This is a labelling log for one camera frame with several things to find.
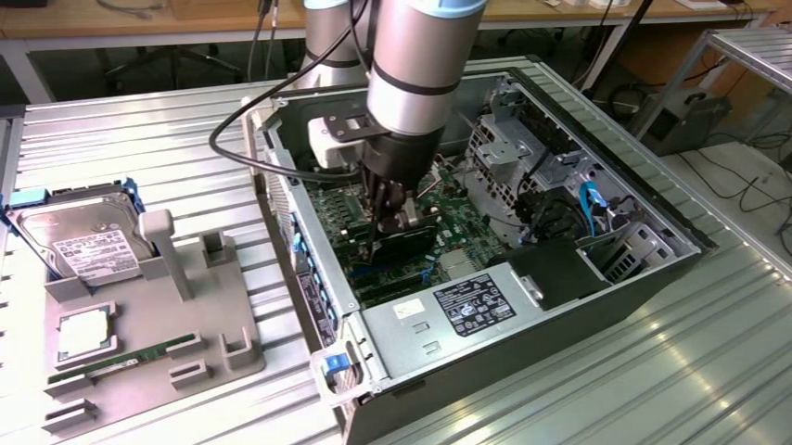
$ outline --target metal slatted surface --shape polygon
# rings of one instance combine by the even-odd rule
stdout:
[[[379,443],[790,440],[792,293],[783,274],[792,273],[761,247],[747,246],[749,236],[738,228],[725,228],[721,215],[691,199],[691,191],[677,185],[659,160],[548,70],[515,59],[498,65],[515,63],[719,249],[623,323],[404,426]],[[267,367],[260,374],[102,428],[85,441],[340,441],[307,373],[304,341],[260,215],[251,207],[244,170],[209,156],[200,143],[220,116],[180,118],[192,103],[229,108],[237,97],[255,91],[218,88],[133,96],[38,107],[27,116],[18,184],[78,184],[113,173],[105,168],[122,171],[128,165],[138,169],[134,179],[148,205],[169,208],[177,215],[180,243],[190,242],[193,234],[212,224],[232,227],[227,233],[237,243],[264,342]],[[124,109],[137,116],[126,116]],[[146,119],[145,113],[164,116],[168,123]],[[117,119],[117,125],[106,116]],[[228,132],[227,144],[232,145],[233,137]],[[46,169],[64,176],[49,177]],[[0,355],[5,363],[0,442],[38,443],[37,423],[48,398],[38,392],[42,377],[29,351],[41,341],[34,321],[42,294],[25,280],[40,279],[41,267],[13,238],[6,251],[11,255],[0,282],[0,301],[9,301],[0,309],[0,326],[7,330],[0,338],[0,354],[5,354]]]
[[[787,443],[787,267],[548,70],[526,73],[719,248],[625,322],[377,443]]]
[[[224,229],[236,243],[261,337],[265,367],[82,436],[76,442],[339,443],[329,409],[319,402],[308,350],[295,318],[247,169],[217,158],[208,132],[255,87],[224,87],[32,107],[14,188],[97,184],[128,175],[150,210],[168,209],[176,244]],[[224,146],[243,150],[240,127]],[[40,430],[49,397],[42,376],[42,267],[10,237],[0,282],[0,442],[45,443]]]
[[[783,28],[722,30],[707,43],[792,94],[792,32]]]

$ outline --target circuit board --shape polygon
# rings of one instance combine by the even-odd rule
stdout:
[[[64,371],[58,374],[50,375],[46,379],[46,384],[52,385],[66,378],[72,378],[76,375],[85,375],[88,378],[98,377],[100,375],[108,375],[113,372],[122,371],[124,369],[153,362],[166,355],[165,350],[181,343],[194,340],[194,335],[188,334],[185,336],[173,338],[149,348],[142,350],[134,350],[126,354],[116,355],[105,360],[78,366],[70,371]]]
[[[428,174],[417,189],[424,192],[415,200],[415,207],[439,211],[434,245],[424,255],[387,266],[365,262],[371,213],[361,204],[361,185],[349,184],[329,190],[315,187],[308,191],[335,256],[363,307],[440,285],[462,271],[472,273],[483,269],[490,258],[506,249],[488,227],[488,218],[476,211],[450,171],[440,168]]]

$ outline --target electrical cable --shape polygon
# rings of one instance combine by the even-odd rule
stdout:
[[[355,17],[355,20],[353,20],[355,24],[359,19],[360,19],[360,16]],[[225,128],[229,126],[229,124],[233,121],[236,121],[239,119],[239,117],[249,109],[252,109],[260,102],[263,102],[267,98],[272,97],[273,94],[276,94],[288,85],[291,85],[293,82],[296,82],[296,80],[299,80],[299,78],[301,76],[304,76],[305,73],[308,73],[308,71],[311,71],[324,61],[324,59],[328,57],[328,55],[332,53],[332,51],[335,51],[335,49],[337,49],[337,47],[340,46],[341,42],[344,41],[344,38],[348,36],[348,33],[349,33],[349,27],[345,27],[344,31],[340,33],[340,35],[337,36],[337,38],[335,39],[332,44],[329,44],[324,53],[321,53],[321,55],[308,65],[305,65],[301,69],[299,69],[299,71],[295,73],[295,75],[292,77],[284,79],[280,83],[277,83],[275,86],[272,86],[272,88],[269,88],[259,96],[256,96],[249,102],[247,102],[244,105],[241,105],[236,109],[236,111],[233,111],[225,117],[225,119],[218,123],[218,125],[210,131],[210,134],[209,134],[209,147],[210,147],[210,150],[217,155],[220,155],[221,157],[224,157],[235,162],[239,162],[240,164],[245,165],[247,167],[252,167],[253,169],[259,169],[265,172],[271,172],[273,174],[280,174],[283,176],[289,176],[292,178],[301,179],[303,181],[313,181],[313,182],[319,182],[319,183],[323,183],[323,182],[335,183],[335,182],[351,181],[357,177],[357,175],[360,173],[356,170],[347,172],[347,173],[319,173],[319,172],[303,172],[299,170],[288,169],[288,168],[280,167],[277,165],[269,164],[267,162],[261,162],[255,159],[251,159],[247,156],[243,156],[237,153],[233,153],[233,152],[225,150],[224,148],[221,148],[217,145],[217,137],[220,136],[220,134],[222,133]]]
[[[269,30],[269,43],[267,44],[267,55],[263,60],[263,79],[269,79],[269,60],[272,58],[272,45],[275,44],[275,31],[277,29],[277,3],[279,0],[275,0],[272,5],[272,28]]]
[[[792,257],[792,249],[789,248],[789,246],[785,243],[785,239],[783,239],[783,233],[786,231],[786,229],[790,227],[789,225],[789,221],[792,221],[792,196],[789,197],[778,197],[775,198],[774,196],[771,196],[765,190],[762,190],[761,188],[758,188],[754,183],[758,180],[758,177],[753,178],[750,181],[747,181],[747,179],[745,179],[745,177],[735,172],[733,169],[730,169],[729,167],[726,167],[725,165],[719,164],[718,162],[714,162],[706,155],[703,155],[703,153],[701,153],[699,151],[695,150],[695,152],[703,157],[703,159],[706,159],[710,163],[713,163],[717,167],[719,167],[721,169],[723,169],[725,171],[730,172],[734,176],[737,176],[745,183],[747,183],[746,187],[737,192],[733,195],[722,195],[719,194],[711,184],[709,184],[709,182],[703,179],[702,175],[699,174],[698,170],[695,169],[695,167],[693,167],[693,165],[690,164],[690,162],[686,160],[686,158],[682,156],[682,154],[677,154],[677,156],[679,156],[679,158],[682,158],[683,162],[687,164],[687,166],[690,167],[690,170],[693,171],[693,173],[697,175],[697,177],[702,180],[703,184],[707,186],[707,188],[713,191],[713,193],[722,198],[731,198],[735,196],[739,196],[739,202],[738,202],[738,208],[739,211],[742,211],[743,213],[750,213],[753,211],[757,211],[758,209],[762,209],[773,204],[779,204],[783,201],[786,201],[785,206],[789,208],[789,214],[786,216],[786,219],[783,220],[783,223],[781,224],[781,226],[778,227],[778,230],[775,231],[775,235],[778,236],[778,238],[781,239],[781,246],[783,247],[783,250],[786,252],[786,254]],[[789,173],[786,171],[783,171],[783,174],[786,176],[786,179],[789,181],[789,183],[792,184],[792,177],[789,177]],[[762,193],[762,195],[765,195],[766,197],[770,198],[770,201],[766,202],[765,204],[761,204],[755,207],[753,207],[751,209],[746,209],[743,206],[743,199],[745,199],[745,195],[747,194],[750,189],[755,189],[758,192]]]
[[[523,227],[524,227],[524,224],[516,224],[516,223],[514,223],[514,222],[510,222],[510,221],[506,221],[506,220],[502,220],[502,219],[499,219],[499,218],[498,218],[498,216],[492,216],[492,215],[490,215],[490,214],[488,214],[488,213],[486,213],[486,212],[482,212],[482,213],[483,213],[483,216],[488,217],[491,220],[495,220],[495,221],[496,221],[496,222],[499,222],[500,224],[510,225],[511,227],[516,227],[518,229],[520,229],[520,228],[523,228]]]
[[[745,8],[747,9],[747,11],[750,13],[749,21],[753,21],[753,7],[750,6],[750,3],[747,1],[742,2],[742,5],[745,5]]]
[[[698,74],[693,74],[689,77],[683,78],[682,82],[687,82],[687,81],[693,81],[699,77],[703,77],[706,74],[709,74],[715,68],[719,68],[719,66],[725,63],[726,59],[722,58],[715,64],[714,66],[706,68],[706,64],[703,63],[703,57],[701,57],[701,65],[703,65],[705,70],[702,72],[699,72]],[[607,95],[607,101],[606,101],[606,107],[607,107],[607,113],[618,120],[618,121],[626,121],[629,119],[631,119],[631,116],[634,116],[634,114],[638,112],[638,110],[641,109],[641,105],[643,104],[643,101],[646,100],[646,97],[649,97],[649,93],[642,90],[641,88],[655,88],[659,86],[665,86],[666,83],[641,83],[641,82],[633,82],[633,83],[622,83],[619,84],[612,91],[610,92],[610,94]],[[615,109],[615,104],[618,104],[616,100],[623,100],[623,99],[618,99],[618,96],[622,95],[623,93],[635,93],[637,94],[637,110],[631,113],[622,113],[620,111],[618,111]]]
[[[114,12],[121,12],[124,14],[134,16],[137,19],[144,20],[150,20],[150,14],[144,13],[144,11],[156,11],[157,9],[164,8],[164,5],[160,3],[148,6],[117,6],[106,0],[96,0],[96,4],[100,5],[104,9],[109,9]]]
[[[742,80],[742,78],[745,77],[745,74],[747,74],[747,69],[745,69],[745,68],[743,68],[743,69],[742,69],[742,74],[739,74],[739,77],[737,77],[737,80],[735,80],[735,81],[733,81],[733,83],[731,83],[731,87],[729,87],[729,91],[726,91],[726,93],[723,94],[723,97],[727,97],[727,96],[729,96],[729,94],[730,94],[730,93],[731,93],[731,91],[733,91],[733,88],[734,88],[734,87],[735,87],[735,86],[739,84],[739,81],[741,81],[741,80]]]
[[[532,164],[532,167],[530,167],[528,172],[522,176],[522,180],[519,181],[519,184],[516,184],[516,193],[522,189],[522,184],[524,184],[526,189],[528,188],[528,183],[527,183],[526,178],[530,179],[532,177],[532,174],[538,172],[539,168],[542,167],[542,165],[544,165],[544,162],[547,161],[548,155],[550,155],[550,151],[546,148],[544,151],[542,152],[542,156],[539,156],[539,159],[535,161],[535,164]]]
[[[582,214],[582,210],[578,208],[578,206],[575,206],[568,201],[560,198],[555,198],[555,201],[571,210],[574,220],[580,225],[580,229],[584,230],[584,215]]]
[[[368,73],[368,71],[371,70],[371,65],[368,64],[368,60],[365,59],[364,53],[361,51],[360,39],[357,38],[357,28],[356,28],[357,23],[353,22],[355,15],[356,15],[355,14],[355,2],[348,0],[348,24],[351,26],[351,40],[353,41],[353,44],[355,44],[355,53],[357,55],[357,60],[360,61],[360,65],[361,65],[363,69],[365,70],[365,73]]]
[[[539,205],[539,209],[538,211],[532,214],[532,218],[530,221],[530,226],[528,226],[528,231],[524,233],[524,239],[530,239],[530,236],[534,234],[535,232],[535,228],[539,225],[539,222],[542,221],[542,217],[544,216],[544,212],[547,211],[547,205],[551,201],[551,199],[547,199],[548,195],[544,195],[542,197],[542,203]]]
[[[727,3],[723,3],[723,5],[727,6],[729,9],[733,11],[733,22],[734,23],[738,22],[739,21],[739,16],[742,15],[739,13],[739,10],[733,5],[729,5]]]
[[[709,134],[709,136],[706,136],[706,139],[703,139],[703,145],[706,145],[706,142],[715,136],[726,136],[729,138],[731,138],[734,141],[737,141],[741,144],[745,144],[746,146],[751,146],[753,148],[758,149],[758,150],[777,150],[775,152],[775,162],[781,162],[782,160],[782,148],[786,145],[786,143],[792,140],[792,125],[789,126],[789,132],[778,132],[778,133],[770,133],[770,134],[762,134],[759,136],[753,137],[753,139],[750,139],[749,141],[741,139],[739,137],[734,136],[733,134],[729,133],[711,133]]]
[[[607,7],[604,7],[604,12],[602,13],[602,18],[598,21],[598,25],[596,25],[598,29],[600,29],[602,25],[604,24],[604,19],[607,18],[607,13],[610,12],[610,6],[612,6],[612,4],[614,4],[614,0],[608,0]],[[598,55],[602,53],[602,49],[604,48],[606,41],[607,41],[607,32],[602,32],[602,38],[599,39],[596,53],[594,54],[594,58],[591,59],[588,68],[582,73],[582,76],[571,83],[572,85],[576,85],[584,79],[584,77],[588,75],[591,70],[594,69],[594,64],[596,63]]]
[[[256,30],[252,32],[252,40],[249,42],[249,51],[247,52],[247,81],[252,82],[252,55],[255,54],[256,44],[259,43],[259,35],[261,34],[263,18],[269,12],[272,0],[259,0],[259,19],[256,20]]]
[[[677,156],[683,161],[683,163],[687,164],[687,167],[690,168],[690,170],[693,171],[693,173],[697,175],[697,177],[701,179],[701,181],[703,182],[703,185],[706,185],[706,188],[709,188],[709,190],[715,194],[717,197],[719,197],[722,199],[731,199],[733,197],[738,197],[739,195],[742,195],[745,193],[745,190],[749,188],[749,186],[746,186],[745,188],[739,189],[739,191],[735,192],[731,195],[723,195],[719,192],[717,192],[717,190],[713,187],[713,185],[709,184],[709,181],[706,181],[706,179],[703,179],[703,175],[699,173],[699,171],[695,169],[695,167],[693,167],[693,164],[690,163],[690,161],[687,160],[687,158],[685,156],[682,156],[682,153],[677,153]]]

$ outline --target green circuit board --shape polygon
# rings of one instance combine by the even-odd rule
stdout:
[[[440,257],[448,252],[456,254],[455,258],[464,258],[466,270],[480,270],[490,258],[506,249],[462,187],[454,181],[451,172],[440,169],[438,176],[427,175],[419,190],[423,191],[430,186],[428,191],[415,200],[415,208],[436,208],[439,212],[434,224],[434,245],[426,254],[385,266],[372,266],[365,262],[364,246],[369,236],[371,213],[361,203],[361,185],[344,185],[332,189],[315,187],[308,191],[345,278],[364,307],[375,306],[452,279],[454,276],[440,263]]]

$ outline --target metal rack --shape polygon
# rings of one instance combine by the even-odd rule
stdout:
[[[759,75],[792,95],[792,31],[785,28],[761,30],[709,30],[698,38],[679,69],[667,82],[651,109],[630,125],[630,133],[641,138],[654,122],[665,102],[683,82],[707,48]]]

